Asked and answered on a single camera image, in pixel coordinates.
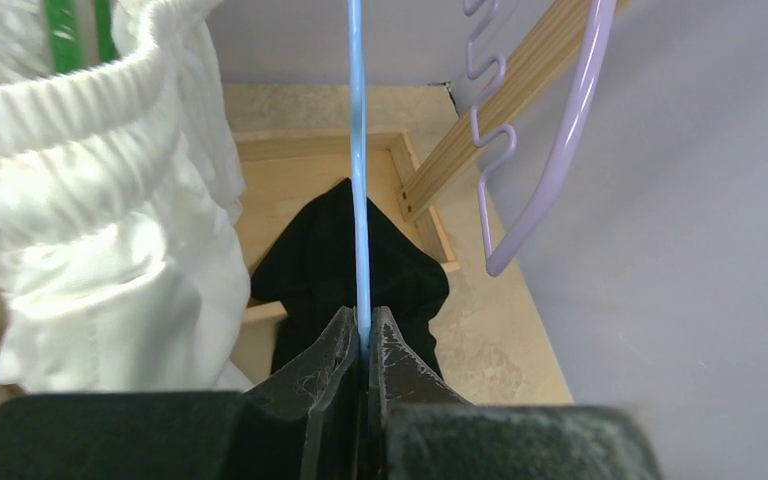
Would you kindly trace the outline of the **light blue hanger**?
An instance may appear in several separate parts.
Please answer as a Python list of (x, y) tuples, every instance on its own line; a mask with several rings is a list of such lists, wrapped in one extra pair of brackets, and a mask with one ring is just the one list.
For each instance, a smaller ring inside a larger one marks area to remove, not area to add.
[(356, 318), (361, 347), (368, 350), (372, 327), (372, 299), (367, 212), (367, 119), (362, 2), (348, 0), (347, 12), (350, 180), (356, 259)]

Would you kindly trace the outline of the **black shorts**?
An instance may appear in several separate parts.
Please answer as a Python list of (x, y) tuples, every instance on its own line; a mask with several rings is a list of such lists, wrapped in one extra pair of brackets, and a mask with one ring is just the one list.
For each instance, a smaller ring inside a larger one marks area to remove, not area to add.
[[(367, 204), (371, 301), (391, 310), (404, 341), (441, 370), (429, 329), (449, 296), (442, 266), (417, 248), (373, 203)], [(356, 305), (352, 188), (343, 180), (293, 218), (251, 275), (251, 295), (278, 301), (280, 323), (271, 369), (311, 346), (342, 307)]]

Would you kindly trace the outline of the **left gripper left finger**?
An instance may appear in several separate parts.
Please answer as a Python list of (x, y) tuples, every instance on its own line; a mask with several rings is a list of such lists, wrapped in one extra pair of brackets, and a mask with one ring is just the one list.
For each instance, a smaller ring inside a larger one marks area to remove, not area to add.
[(0, 479), (351, 479), (358, 344), (342, 308), (245, 393), (12, 399), (0, 406)]

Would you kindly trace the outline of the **lilac plastic hanger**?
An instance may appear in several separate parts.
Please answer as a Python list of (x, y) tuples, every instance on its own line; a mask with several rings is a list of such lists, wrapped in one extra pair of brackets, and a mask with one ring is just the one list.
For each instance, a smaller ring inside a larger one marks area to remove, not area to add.
[(523, 260), (582, 142), (625, 1), (473, 1), (471, 61), (452, 86), (479, 163), (485, 268)]

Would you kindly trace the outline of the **green hanger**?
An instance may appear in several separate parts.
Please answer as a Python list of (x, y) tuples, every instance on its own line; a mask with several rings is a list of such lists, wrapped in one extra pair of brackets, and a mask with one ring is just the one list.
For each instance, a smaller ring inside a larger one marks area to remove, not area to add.
[[(101, 64), (118, 59), (118, 51), (112, 37), (112, 6), (108, 0), (90, 1), (95, 25), (95, 44)], [(76, 1), (42, 1), (49, 49), (54, 72), (69, 74), (89, 67), (79, 27), (79, 8)]]

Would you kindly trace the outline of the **white shorts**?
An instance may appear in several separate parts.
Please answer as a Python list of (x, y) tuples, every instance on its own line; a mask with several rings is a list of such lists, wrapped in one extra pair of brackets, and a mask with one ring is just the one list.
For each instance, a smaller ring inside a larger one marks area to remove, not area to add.
[(245, 189), (213, 1), (119, 1), (118, 56), (58, 73), (42, 5), (0, 1), (0, 385), (247, 391)]

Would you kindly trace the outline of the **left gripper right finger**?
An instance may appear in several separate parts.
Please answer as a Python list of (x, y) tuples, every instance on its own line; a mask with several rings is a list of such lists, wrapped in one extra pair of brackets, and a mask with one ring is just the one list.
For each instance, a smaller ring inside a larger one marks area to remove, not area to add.
[(407, 345), (391, 311), (371, 324), (368, 479), (659, 479), (655, 452), (624, 411), (474, 405)]

